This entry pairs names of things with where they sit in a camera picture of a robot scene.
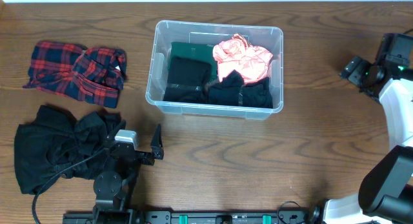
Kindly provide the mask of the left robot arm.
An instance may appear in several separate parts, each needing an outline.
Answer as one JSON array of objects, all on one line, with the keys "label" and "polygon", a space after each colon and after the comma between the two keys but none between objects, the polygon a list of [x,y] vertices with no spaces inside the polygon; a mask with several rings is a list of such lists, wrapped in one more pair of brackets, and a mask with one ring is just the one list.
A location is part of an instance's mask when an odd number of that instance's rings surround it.
[{"label": "left robot arm", "polygon": [[123,120],[107,135],[103,151],[109,166],[94,180],[96,207],[101,211],[124,211],[128,205],[141,165],[152,166],[164,158],[161,125],[156,127],[150,142],[150,152],[138,150],[137,133],[126,130]]}]

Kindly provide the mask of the pink garment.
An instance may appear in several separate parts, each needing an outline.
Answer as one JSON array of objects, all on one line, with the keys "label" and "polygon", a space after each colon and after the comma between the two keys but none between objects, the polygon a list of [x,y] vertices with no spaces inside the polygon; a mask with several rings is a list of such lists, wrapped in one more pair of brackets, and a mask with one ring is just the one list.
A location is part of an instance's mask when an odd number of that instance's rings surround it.
[{"label": "pink garment", "polygon": [[215,45],[212,56],[217,62],[217,77],[223,81],[231,72],[238,72],[244,84],[255,83],[267,76],[273,54],[262,46],[254,46],[242,35]]}]

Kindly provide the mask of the dark green garment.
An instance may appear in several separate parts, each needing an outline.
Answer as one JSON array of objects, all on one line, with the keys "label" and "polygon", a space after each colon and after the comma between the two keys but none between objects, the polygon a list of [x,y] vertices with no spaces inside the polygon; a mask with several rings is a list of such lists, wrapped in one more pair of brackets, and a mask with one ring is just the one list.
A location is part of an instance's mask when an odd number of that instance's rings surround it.
[{"label": "dark green garment", "polygon": [[212,67],[210,81],[217,79],[217,61],[213,57],[213,45],[172,42],[170,59],[180,57],[208,63]]}]

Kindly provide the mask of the navy garment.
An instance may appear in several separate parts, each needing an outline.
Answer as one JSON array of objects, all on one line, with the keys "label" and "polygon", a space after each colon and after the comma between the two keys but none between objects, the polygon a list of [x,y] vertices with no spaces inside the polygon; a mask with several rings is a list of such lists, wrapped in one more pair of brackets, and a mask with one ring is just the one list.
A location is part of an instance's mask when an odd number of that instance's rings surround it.
[{"label": "navy garment", "polygon": [[207,102],[210,105],[235,107],[273,108],[269,89],[270,78],[244,84],[241,74],[235,70],[224,77],[222,82],[208,89]]}]

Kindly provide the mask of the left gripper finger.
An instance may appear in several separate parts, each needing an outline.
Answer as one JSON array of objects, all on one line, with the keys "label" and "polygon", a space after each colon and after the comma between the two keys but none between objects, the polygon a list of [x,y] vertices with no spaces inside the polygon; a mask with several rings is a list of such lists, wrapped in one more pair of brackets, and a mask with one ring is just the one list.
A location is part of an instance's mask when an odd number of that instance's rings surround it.
[{"label": "left gripper finger", "polygon": [[111,130],[111,131],[108,133],[108,140],[109,140],[109,141],[115,140],[116,134],[117,134],[120,130],[124,130],[125,127],[126,127],[126,121],[123,119],[117,126],[114,127],[113,130]]},{"label": "left gripper finger", "polygon": [[164,148],[161,137],[161,125],[158,124],[150,143],[152,156],[154,159],[162,160],[164,158]]}]

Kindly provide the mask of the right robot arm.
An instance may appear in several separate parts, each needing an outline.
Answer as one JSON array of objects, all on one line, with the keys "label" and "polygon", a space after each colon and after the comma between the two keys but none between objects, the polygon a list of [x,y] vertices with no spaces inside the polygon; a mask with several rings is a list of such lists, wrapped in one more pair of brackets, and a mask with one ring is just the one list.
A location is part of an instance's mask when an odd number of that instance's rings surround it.
[{"label": "right robot arm", "polygon": [[355,56],[340,73],[385,112],[389,152],[358,193],[314,207],[307,223],[412,223],[412,31],[387,33],[373,63]]}]

